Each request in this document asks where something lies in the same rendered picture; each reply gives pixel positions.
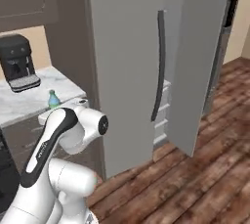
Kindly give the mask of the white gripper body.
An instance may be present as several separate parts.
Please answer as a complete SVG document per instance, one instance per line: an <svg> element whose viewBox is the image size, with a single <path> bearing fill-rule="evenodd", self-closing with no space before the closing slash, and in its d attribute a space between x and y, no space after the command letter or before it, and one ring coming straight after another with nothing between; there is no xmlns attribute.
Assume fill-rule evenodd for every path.
<svg viewBox="0 0 250 224"><path fill-rule="evenodd" d="M38 115L38 121L39 121L39 124L40 125L44 125L48 116L50 115L51 112L53 112L54 110L56 109L60 109L60 108L69 108L69 109L72 109L74 110L75 108L77 107L77 103L76 102L73 102L73 101L68 101L68 102L65 102L53 109L50 109L46 112L43 112L41 114Z"/></svg>

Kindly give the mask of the grey freezer door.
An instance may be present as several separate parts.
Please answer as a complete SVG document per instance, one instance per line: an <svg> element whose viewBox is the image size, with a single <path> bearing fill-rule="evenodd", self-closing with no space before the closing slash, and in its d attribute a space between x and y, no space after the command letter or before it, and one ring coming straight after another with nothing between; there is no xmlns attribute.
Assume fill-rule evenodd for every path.
<svg viewBox="0 0 250 224"><path fill-rule="evenodd" d="M104 135L105 176L151 159L164 0L90 0Z"/></svg>

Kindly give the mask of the white fridge door shelves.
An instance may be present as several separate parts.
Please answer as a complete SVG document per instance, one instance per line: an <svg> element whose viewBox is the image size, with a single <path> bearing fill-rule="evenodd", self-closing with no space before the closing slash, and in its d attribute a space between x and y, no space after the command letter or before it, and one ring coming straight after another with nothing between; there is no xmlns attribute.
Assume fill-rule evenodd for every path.
<svg viewBox="0 0 250 224"><path fill-rule="evenodd" d="M169 108L169 91L171 83L167 80L163 83L162 97L160 107L154 124L154 140L153 145L158 145L162 140L166 138L165 126L167 125L167 110Z"/></svg>

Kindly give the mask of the grey fridge door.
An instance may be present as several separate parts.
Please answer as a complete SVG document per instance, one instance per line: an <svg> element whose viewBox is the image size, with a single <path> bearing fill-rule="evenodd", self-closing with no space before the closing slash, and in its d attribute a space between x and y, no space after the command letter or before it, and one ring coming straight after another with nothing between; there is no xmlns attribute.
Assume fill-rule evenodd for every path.
<svg viewBox="0 0 250 224"><path fill-rule="evenodd" d="M168 140L192 156L227 0L166 0Z"/></svg>

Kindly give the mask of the blue-green water bottle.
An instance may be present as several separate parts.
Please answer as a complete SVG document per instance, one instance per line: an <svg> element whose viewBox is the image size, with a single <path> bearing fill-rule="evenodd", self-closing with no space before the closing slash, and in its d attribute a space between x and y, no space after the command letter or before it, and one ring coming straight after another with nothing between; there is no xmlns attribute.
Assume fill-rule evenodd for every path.
<svg viewBox="0 0 250 224"><path fill-rule="evenodd" d="M52 108L57 107L61 103L61 101L57 97L54 90L50 90L49 94L50 94L50 96L49 96L48 105L49 105L49 108L52 109Z"/></svg>

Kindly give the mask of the brown base cabinet front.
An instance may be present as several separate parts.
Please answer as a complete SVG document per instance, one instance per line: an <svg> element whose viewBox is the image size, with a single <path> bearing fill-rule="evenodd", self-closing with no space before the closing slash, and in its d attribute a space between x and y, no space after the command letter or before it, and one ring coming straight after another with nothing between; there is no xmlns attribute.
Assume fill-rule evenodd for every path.
<svg viewBox="0 0 250 224"><path fill-rule="evenodd" d="M0 162L2 162L0 180L7 178L19 180L19 173L41 132L42 126L38 123L36 116L2 128L3 137L10 154L6 157L0 155ZM100 140L95 140L85 151L72 156L61 147L57 147L55 157L85 165L96 171L100 177L103 177L100 147Z"/></svg>

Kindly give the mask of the black coffee machine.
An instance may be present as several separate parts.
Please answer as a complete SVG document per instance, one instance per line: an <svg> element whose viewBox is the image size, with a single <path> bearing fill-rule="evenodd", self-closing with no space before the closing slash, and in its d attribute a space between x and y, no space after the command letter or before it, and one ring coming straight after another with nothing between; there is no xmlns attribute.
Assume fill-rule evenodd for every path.
<svg viewBox="0 0 250 224"><path fill-rule="evenodd" d="M35 73L31 53L28 39L21 34L0 36L0 65L15 93L41 84L41 79Z"/></svg>

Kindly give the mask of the brown tall cabinet panel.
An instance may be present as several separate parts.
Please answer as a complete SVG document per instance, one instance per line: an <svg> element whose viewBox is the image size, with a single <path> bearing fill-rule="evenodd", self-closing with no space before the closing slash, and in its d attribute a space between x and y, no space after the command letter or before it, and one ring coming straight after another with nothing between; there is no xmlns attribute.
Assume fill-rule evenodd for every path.
<svg viewBox="0 0 250 224"><path fill-rule="evenodd" d="M92 0L57 0L58 20L45 26L52 66L86 93L90 107L105 111Z"/></svg>

